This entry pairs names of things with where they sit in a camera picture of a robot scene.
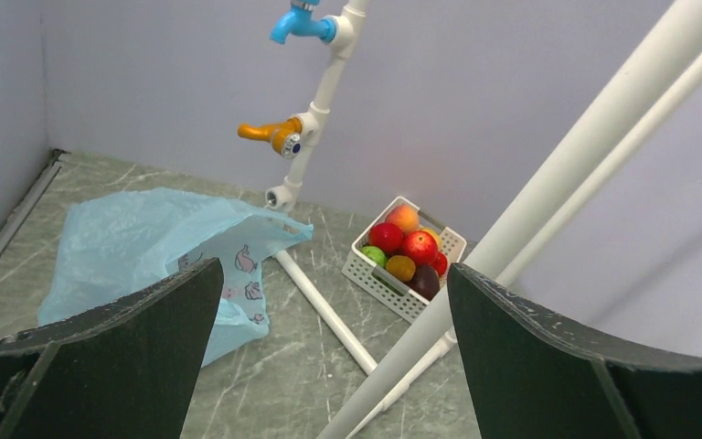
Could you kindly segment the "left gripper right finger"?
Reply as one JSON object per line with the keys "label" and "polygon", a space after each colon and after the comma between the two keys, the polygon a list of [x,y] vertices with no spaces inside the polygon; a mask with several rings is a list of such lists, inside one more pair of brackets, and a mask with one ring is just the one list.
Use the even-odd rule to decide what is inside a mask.
{"label": "left gripper right finger", "polygon": [[702,438],[702,358],[609,335],[454,264],[447,294],[484,438]]}

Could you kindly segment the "blue plastic bag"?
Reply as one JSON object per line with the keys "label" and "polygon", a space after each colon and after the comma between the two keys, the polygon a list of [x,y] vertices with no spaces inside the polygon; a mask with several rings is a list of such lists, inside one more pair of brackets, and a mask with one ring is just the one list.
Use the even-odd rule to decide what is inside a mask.
{"label": "blue plastic bag", "polygon": [[159,187],[91,199],[66,214],[37,322],[58,322],[216,258],[224,285],[208,365],[269,334],[262,263],[313,234],[310,224],[237,198]]}

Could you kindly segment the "orange red fake peach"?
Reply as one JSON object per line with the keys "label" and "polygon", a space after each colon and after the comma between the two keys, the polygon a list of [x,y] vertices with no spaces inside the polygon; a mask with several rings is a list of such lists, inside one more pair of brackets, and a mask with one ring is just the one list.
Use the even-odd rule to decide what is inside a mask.
{"label": "orange red fake peach", "polygon": [[420,228],[419,211],[407,204],[394,207],[384,221],[397,226],[404,234],[412,233]]}

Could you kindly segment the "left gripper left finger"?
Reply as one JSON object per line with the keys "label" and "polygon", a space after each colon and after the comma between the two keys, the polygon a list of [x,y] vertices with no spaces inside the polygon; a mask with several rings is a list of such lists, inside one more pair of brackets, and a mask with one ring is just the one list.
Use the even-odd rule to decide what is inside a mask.
{"label": "left gripper left finger", "polygon": [[0,438],[177,438],[224,283],[209,258],[0,339]]}

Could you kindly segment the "orange fake fruit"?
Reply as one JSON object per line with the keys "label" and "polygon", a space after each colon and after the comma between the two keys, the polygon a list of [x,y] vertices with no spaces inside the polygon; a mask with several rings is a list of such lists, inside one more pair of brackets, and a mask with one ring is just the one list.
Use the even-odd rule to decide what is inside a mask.
{"label": "orange fake fruit", "polygon": [[412,280],[416,268],[416,263],[410,257],[401,254],[391,256],[385,264],[385,270],[403,283]]}

